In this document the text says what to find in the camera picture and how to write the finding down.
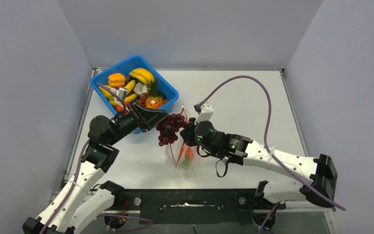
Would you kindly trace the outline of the orange toy carrot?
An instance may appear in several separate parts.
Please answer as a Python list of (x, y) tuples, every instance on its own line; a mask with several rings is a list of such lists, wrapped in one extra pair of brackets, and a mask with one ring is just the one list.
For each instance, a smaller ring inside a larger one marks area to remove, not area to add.
[(184, 169), (190, 169), (192, 166), (192, 160), (194, 159), (194, 150), (192, 147), (187, 146), (182, 150), (178, 166), (181, 166)]

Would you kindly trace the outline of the dark purple toy grapes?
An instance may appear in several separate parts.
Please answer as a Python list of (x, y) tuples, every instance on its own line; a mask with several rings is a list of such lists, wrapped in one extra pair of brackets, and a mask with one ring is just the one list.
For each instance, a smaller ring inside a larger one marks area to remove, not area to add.
[(183, 114), (171, 114), (162, 120), (156, 130), (159, 132), (158, 144), (165, 146), (178, 140), (178, 133), (187, 126), (187, 117)]

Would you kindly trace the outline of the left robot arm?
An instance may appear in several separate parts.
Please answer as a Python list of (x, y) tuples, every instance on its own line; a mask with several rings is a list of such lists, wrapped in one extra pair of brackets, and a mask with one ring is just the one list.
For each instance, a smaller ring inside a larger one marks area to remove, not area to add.
[(100, 185), (95, 195), (84, 200), (90, 189), (114, 164), (119, 150), (113, 145), (128, 134), (154, 129), (168, 116), (165, 110), (130, 104), (127, 113), (112, 118), (96, 116), (90, 122), (88, 140), (79, 156), (76, 170), (56, 198), (36, 218), (28, 218), (25, 234), (79, 234), (95, 218), (110, 208), (124, 188), (112, 181)]

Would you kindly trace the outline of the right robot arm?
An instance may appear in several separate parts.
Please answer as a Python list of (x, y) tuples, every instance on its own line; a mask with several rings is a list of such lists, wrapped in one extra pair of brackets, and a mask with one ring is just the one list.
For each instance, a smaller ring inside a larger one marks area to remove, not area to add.
[(198, 124), (194, 121), (194, 118), (189, 121), (180, 136), (186, 145), (204, 150), (203, 157), (215, 157), (225, 167), (229, 164), (253, 166), (293, 179), (293, 182), (259, 182), (254, 195), (257, 206), (267, 208), (282, 201), (307, 200), (319, 207), (343, 208), (334, 201), (338, 173), (330, 156), (289, 154), (242, 135), (217, 131), (208, 120)]

